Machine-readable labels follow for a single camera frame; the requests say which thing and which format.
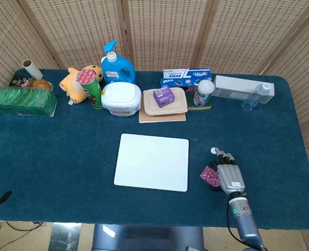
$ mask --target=white board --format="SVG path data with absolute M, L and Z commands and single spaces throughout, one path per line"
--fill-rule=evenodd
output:
M 187 191 L 189 141 L 122 134 L 114 184 Z

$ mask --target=yellow plush toy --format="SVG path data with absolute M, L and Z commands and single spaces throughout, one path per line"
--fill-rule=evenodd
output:
M 100 67 L 97 65 L 89 65 L 84 67 L 84 69 L 91 69 L 96 73 L 97 81 L 101 81 L 103 79 L 103 72 Z M 87 98 L 87 94 L 83 90 L 82 86 L 76 81 L 76 75 L 79 71 L 75 68 L 68 68 L 69 75 L 64 78 L 59 86 L 63 91 L 66 92 L 66 95 L 70 97 L 70 101 L 68 102 L 70 105 L 77 104 L 82 102 Z

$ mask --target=floor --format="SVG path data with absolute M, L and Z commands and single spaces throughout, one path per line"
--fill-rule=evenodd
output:
M 16 228 L 31 229 L 34 225 L 31 222 L 12 222 Z M 12 240 L 21 237 L 25 232 L 11 229 L 5 222 L 0 222 L 0 247 Z M 53 223 L 47 223 L 18 241 L 15 241 L 1 251 L 48 251 Z M 82 224 L 78 244 L 78 251 L 90 251 L 93 240 L 93 224 Z M 307 251 L 301 231 L 294 230 L 261 230 L 264 243 L 269 251 Z M 226 228 L 205 227 L 204 228 L 205 248 L 209 251 L 242 251 L 245 246 L 231 238 Z

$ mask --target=purple box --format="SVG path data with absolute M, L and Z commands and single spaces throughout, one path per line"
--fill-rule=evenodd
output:
M 170 103 L 174 102 L 174 93 L 168 86 L 164 86 L 160 89 L 157 89 L 153 92 L 153 97 L 158 103 L 159 107 L 167 106 Z

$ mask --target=table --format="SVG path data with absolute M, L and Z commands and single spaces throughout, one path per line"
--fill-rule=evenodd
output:
M 213 97 L 212 109 L 189 111 L 186 122 L 139 124 L 138 113 L 116 117 L 88 100 L 68 105 L 58 87 L 67 71 L 42 72 L 58 98 L 54 117 L 0 115 L 0 195 L 13 191 L 0 220 L 226 226 L 227 196 L 200 179 L 217 146 L 235 156 L 259 228 L 309 228 L 309 164 L 283 78 L 228 75 L 274 83 L 275 97 L 252 112 Z M 136 75 L 145 90 L 159 87 L 162 73 Z M 122 133 L 188 139 L 188 191 L 115 186 Z

